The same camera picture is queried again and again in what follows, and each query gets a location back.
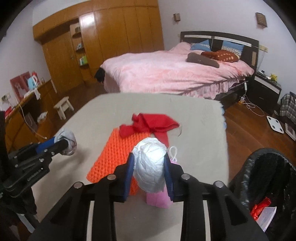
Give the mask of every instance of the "plaid cloth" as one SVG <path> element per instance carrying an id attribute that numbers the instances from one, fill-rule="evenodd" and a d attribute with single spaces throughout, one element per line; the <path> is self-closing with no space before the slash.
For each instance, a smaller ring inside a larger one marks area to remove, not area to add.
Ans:
<path id="1" fill-rule="evenodd" d="M 296 125 L 296 101 L 294 96 L 295 94 L 292 92 L 283 96 L 279 115 L 288 117 Z"/>

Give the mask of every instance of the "brown pillow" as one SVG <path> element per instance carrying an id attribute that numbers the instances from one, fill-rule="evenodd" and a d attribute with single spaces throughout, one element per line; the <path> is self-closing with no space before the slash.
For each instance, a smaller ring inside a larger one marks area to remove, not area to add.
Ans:
<path id="1" fill-rule="evenodd" d="M 208 66 L 213 66 L 215 68 L 219 68 L 219 64 L 217 61 L 209 59 L 208 57 L 201 56 L 197 53 L 189 53 L 186 59 L 187 62 L 190 63 L 197 63 L 197 64 L 203 64 Z"/>
<path id="2" fill-rule="evenodd" d="M 216 52 L 202 52 L 202 56 L 206 56 L 210 59 L 219 60 L 222 62 L 233 63 L 239 60 L 238 56 L 235 53 L 229 52 L 227 50 L 218 50 Z"/>

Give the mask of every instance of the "orange foam net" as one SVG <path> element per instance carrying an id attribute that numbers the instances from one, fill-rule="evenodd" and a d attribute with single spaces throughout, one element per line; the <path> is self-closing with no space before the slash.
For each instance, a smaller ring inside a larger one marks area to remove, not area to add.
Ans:
<path id="1" fill-rule="evenodd" d="M 150 133 L 135 133 L 129 137 L 121 138 L 118 128 L 113 129 L 101 155 L 88 172 L 87 180 L 97 183 L 103 177 L 113 173 L 118 165 L 126 163 L 134 146 L 149 136 Z M 133 177 L 130 195 L 135 195 L 138 189 L 137 181 Z"/>

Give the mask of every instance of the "metal screw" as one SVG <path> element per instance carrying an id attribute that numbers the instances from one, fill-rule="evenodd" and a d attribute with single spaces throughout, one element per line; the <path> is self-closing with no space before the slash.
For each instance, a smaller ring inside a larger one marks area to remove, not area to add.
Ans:
<path id="1" fill-rule="evenodd" d="M 74 183 L 73 187 L 76 188 L 76 189 L 79 189 L 83 186 L 83 183 L 82 182 L 76 182 Z"/>
<path id="2" fill-rule="evenodd" d="M 184 180 L 188 180 L 190 178 L 190 175 L 187 173 L 184 173 L 184 174 L 182 174 L 181 178 Z"/>
<path id="3" fill-rule="evenodd" d="M 224 183 L 222 181 L 217 181 L 217 182 L 215 182 L 215 185 L 216 185 L 216 187 L 221 188 L 224 186 Z"/>
<path id="4" fill-rule="evenodd" d="M 116 179 L 116 175 L 110 174 L 110 175 L 107 176 L 107 179 L 110 180 L 110 181 L 115 180 Z"/>

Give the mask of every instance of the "white stool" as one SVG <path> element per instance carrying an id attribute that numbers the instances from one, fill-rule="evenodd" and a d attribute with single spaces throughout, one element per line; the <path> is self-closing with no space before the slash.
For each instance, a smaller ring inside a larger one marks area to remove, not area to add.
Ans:
<path id="1" fill-rule="evenodd" d="M 69 101 L 69 96 L 64 97 L 63 99 L 61 99 L 55 106 L 54 108 L 57 110 L 59 117 L 61 119 L 66 119 L 65 113 L 64 111 L 66 109 L 71 109 L 72 111 L 74 111 L 73 106 L 71 105 L 70 101 Z"/>

